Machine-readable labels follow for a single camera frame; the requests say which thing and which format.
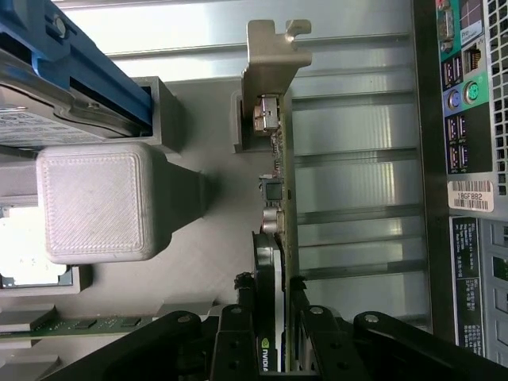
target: barcode label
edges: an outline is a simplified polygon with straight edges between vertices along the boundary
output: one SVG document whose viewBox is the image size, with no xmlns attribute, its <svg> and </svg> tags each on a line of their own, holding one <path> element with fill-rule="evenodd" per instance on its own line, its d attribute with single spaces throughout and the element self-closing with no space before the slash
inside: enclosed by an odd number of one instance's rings
<svg viewBox="0 0 508 381">
<path fill-rule="evenodd" d="M 487 201 L 478 200 L 453 200 L 453 205 L 456 208 L 480 209 L 489 210 L 489 203 Z"/>
<path fill-rule="evenodd" d="M 492 212 L 492 183 L 488 180 L 448 182 L 448 206 L 453 209 Z"/>
<path fill-rule="evenodd" d="M 457 192 L 492 192 L 490 181 L 451 181 L 452 189 Z"/>
</svg>

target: aluminum panel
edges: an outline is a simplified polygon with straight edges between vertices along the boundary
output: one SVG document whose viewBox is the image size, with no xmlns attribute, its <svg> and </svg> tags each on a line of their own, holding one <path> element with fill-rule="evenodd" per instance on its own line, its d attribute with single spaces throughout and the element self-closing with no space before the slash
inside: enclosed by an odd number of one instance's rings
<svg viewBox="0 0 508 381">
<path fill-rule="evenodd" d="M 313 304 L 332 307 L 346 320 L 369 310 L 396 317 L 426 315 L 429 311 L 423 272 L 317 280 L 306 285 Z"/>
<path fill-rule="evenodd" d="M 293 98 L 344 96 L 414 90 L 409 70 L 299 77 L 291 84 Z"/>
<path fill-rule="evenodd" d="M 300 270 L 320 267 L 352 267 L 425 259 L 421 238 L 332 244 L 300 248 Z"/>
<path fill-rule="evenodd" d="M 295 111 L 294 153 L 412 148 L 418 143 L 415 122 L 414 104 Z"/>
<path fill-rule="evenodd" d="M 299 213 L 418 204 L 421 174 L 416 160 L 297 168 Z"/>
<path fill-rule="evenodd" d="M 350 40 L 310 40 L 298 44 L 313 53 L 312 65 L 297 76 L 330 72 L 372 71 L 373 68 L 405 67 L 413 63 L 407 39 L 379 37 L 354 44 Z M 247 46 L 213 46 L 178 52 L 125 52 L 110 55 L 131 77 L 158 75 L 163 81 L 237 77 L 247 66 Z"/>
<path fill-rule="evenodd" d="M 425 234 L 423 224 L 422 217 L 414 216 L 300 225 L 298 227 L 298 244 L 300 247 L 306 247 L 422 237 Z"/>
<path fill-rule="evenodd" d="M 66 14 L 110 54 L 244 44 L 246 25 L 256 19 L 275 19 L 278 29 L 286 20 L 309 19 L 310 39 L 407 34 L 411 20 L 400 15 L 409 16 L 410 7 L 407 0 L 243 0 L 82 8 Z"/>
</svg>

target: metal frame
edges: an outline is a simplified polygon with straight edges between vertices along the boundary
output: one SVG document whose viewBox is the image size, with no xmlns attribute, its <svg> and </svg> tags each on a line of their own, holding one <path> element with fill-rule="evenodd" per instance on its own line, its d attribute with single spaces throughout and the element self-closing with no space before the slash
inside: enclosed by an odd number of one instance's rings
<svg viewBox="0 0 508 381">
<path fill-rule="evenodd" d="M 455 342 L 436 2 L 414 2 L 414 35 L 425 193 L 432 330 Z"/>
</svg>

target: ethernet port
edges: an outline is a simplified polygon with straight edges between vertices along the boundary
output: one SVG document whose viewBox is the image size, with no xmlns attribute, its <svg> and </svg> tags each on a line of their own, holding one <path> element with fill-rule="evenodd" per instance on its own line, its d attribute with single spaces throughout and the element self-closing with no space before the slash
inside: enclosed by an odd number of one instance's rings
<svg viewBox="0 0 508 381">
<path fill-rule="evenodd" d="M 464 74 L 476 70 L 479 67 L 479 61 L 482 59 L 482 51 L 478 49 L 477 44 L 473 44 L 464 51 Z"/>
</svg>

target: metal card bracket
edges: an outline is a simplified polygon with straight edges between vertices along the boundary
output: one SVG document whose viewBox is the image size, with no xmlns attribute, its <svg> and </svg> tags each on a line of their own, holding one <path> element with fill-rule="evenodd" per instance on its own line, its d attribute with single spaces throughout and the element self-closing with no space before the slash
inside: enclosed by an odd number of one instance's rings
<svg viewBox="0 0 508 381">
<path fill-rule="evenodd" d="M 248 23 L 248 66 L 241 84 L 244 117 L 251 117 L 261 95 L 284 95 L 298 69 L 312 63 L 312 53 L 294 45 L 297 35 L 310 31 L 309 20 L 287 21 L 283 34 L 275 34 L 273 20 Z"/>
</svg>

